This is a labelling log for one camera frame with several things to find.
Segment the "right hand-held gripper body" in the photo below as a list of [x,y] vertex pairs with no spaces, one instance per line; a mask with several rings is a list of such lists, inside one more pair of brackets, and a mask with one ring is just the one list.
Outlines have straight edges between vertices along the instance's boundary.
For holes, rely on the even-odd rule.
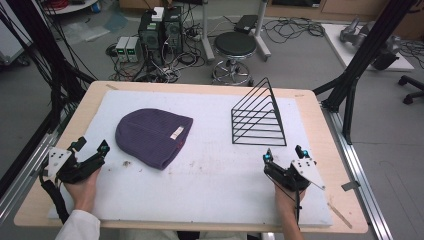
[[311,158],[292,160],[288,168],[282,168],[273,160],[265,160],[264,163],[265,175],[279,187],[294,192],[306,190],[314,184],[321,190],[326,189],[316,162]]

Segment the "black wire file rack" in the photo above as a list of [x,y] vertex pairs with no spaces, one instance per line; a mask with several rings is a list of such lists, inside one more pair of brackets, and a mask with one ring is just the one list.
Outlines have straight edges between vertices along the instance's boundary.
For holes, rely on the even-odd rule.
[[232,143],[286,146],[280,109],[268,78],[259,81],[231,109]]

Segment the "black round stool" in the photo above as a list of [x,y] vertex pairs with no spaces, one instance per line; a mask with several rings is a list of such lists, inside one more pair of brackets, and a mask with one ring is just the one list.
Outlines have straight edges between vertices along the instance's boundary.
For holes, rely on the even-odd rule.
[[256,52],[256,42],[252,36],[236,31],[222,33],[215,38],[214,49],[218,55],[224,57],[213,68],[214,83],[253,85],[249,68],[243,63],[244,59]]

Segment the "black box on floor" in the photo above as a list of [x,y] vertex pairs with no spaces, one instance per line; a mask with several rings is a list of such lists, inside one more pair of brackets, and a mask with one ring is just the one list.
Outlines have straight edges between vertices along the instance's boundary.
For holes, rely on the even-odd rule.
[[236,32],[249,34],[250,31],[256,26],[257,20],[257,15],[243,15],[234,26],[234,30]]

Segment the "person's right hand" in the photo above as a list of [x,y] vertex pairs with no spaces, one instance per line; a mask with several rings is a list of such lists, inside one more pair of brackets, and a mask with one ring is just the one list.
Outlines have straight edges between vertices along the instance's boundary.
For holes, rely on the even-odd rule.
[[296,218],[296,193],[275,186],[275,205],[280,218],[283,214],[293,214]]

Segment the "black computer tower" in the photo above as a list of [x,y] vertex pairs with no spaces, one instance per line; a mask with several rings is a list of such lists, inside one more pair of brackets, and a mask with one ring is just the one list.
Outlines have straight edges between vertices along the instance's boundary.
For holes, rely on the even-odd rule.
[[161,22],[152,20],[152,11],[146,11],[141,17],[138,28],[143,56],[149,61],[149,65],[163,65],[163,25]]
[[175,54],[183,52],[182,39],[182,8],[180,6],[171,7],[164,12],[164,28],[168,48]]

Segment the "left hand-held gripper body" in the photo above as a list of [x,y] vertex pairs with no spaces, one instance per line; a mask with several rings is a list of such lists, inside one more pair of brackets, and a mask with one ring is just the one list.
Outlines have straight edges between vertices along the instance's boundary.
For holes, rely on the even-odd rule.
[[105,158],[98,157],[96,153],[78,162],[75,152],[53,147],[48,153],[47,177],[70,184],[83,181],[105,163]]

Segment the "white foam mat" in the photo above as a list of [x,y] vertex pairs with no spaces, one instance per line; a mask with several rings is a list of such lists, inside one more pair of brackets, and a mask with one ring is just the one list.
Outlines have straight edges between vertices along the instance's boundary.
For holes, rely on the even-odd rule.
[[[310,147],[300,106],[293,98],[277,101],[285,132],[280,146],[255,139],[242,145],[232,139],[231,109],[237,95],[111,90],[105,94],[78,152],[84,161],[101,142],[110,151],[97,180],[94,213],[102,221],[135,220],[177,226],[246,224],[252,231],[279,226],[274,185],[264,174],[263,156],[288,167],[295,148]],[[118,122],[138,109],[154,108],[193,118],[180,153],[156,170],[123,152],[115,142]]]

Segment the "white platform with grey robot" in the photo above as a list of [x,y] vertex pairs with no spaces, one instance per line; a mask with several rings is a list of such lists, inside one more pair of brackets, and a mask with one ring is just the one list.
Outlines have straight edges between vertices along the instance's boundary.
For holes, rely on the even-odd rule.
[[327,40],[331,43],[344,67],[359,65],[364,59],[368,70],[408,72],[414,67],[400,53],[402,39],[389,29],[380,29],[374,21],[359,26],[359,19],[350,24],[323,24]]

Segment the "aluminium rail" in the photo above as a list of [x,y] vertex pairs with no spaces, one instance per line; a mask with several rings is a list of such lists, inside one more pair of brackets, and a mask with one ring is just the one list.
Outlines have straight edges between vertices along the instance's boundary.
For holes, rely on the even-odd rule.
[[328,121],[336,144],[341,149],[342,160],[352,181],[353,190],[358,195],[360,205],[365,212],[367,224],[377,240],[394,240],[355,148],[342,134],[343,120],[340,114],[325,108],[322,108],[322,112]]
[[58,142],[77,106],[77,103],[64,105],[59,110],[57,123],[53,123],[53,111],[50,111],[0,178],[0,226],[9,218],[29,185],[37,177],[49,148]]

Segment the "black metal frame stand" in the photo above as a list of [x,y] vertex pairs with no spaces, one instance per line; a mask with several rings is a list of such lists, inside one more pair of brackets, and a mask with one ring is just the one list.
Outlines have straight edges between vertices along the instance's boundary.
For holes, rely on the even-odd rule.
[[[380,22],[380,29],[389,29],[392,34],[415,2],[416,0],[390,0],[375,23]],[[330,112],[338,113],[340,104],[346,101],[342,134],[349,144],[352,144],[351,125],[356,86],[367,67],[365,60],[360,59],[359,65],[346,67],[340,76],[313,90],[315,95],[331,90],[329,97],[322,102],[322,106]]]
[[92,73],[87,74],[80,70],[76,63],[79,56],[68,44],[60,26],[54,23],[53,28],[62,37],[71,54],[72,62],[67,60],[48,26],[49,17],[38,0],[5,0],[5,2],[21,26],[6,13],[2,3],[0,3],[0,21],[22,46],[50,87],[49,116],[50,124],[55,127],[62,122],[62,112],[73,114],[87,92],[87,85],[97,78]]

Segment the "purple knit beanie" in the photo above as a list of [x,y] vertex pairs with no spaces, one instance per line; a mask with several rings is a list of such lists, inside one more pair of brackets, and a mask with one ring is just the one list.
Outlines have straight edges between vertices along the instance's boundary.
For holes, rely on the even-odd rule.
[[139,109],[120,120],[115,141],[125,153],[164,170],[184,146],[192,124],[190,117],[160,109]]

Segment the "person's left hand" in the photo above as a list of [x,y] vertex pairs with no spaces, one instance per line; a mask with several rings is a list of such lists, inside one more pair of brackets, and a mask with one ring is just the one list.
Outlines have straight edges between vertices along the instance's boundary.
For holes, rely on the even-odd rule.
[[91,213],[94,208],[96,197],[96,183],[100,169],[94,171],[87,179],[75,183],[65,184],[76,210],[82,210]]

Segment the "grey power supply unit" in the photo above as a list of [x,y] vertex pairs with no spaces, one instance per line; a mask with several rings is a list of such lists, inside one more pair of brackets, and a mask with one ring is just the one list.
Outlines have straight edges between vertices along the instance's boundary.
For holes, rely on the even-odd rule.
[[128,61],[127,53],[126,53],[126,46],[129,41],[128,37],[120,37],[116,46],[115,50],[117,53],[118,60],[122,63]]
[[138,37],[130,37],[126,45],[129,62],[138,62],[141,56],[141,46]]

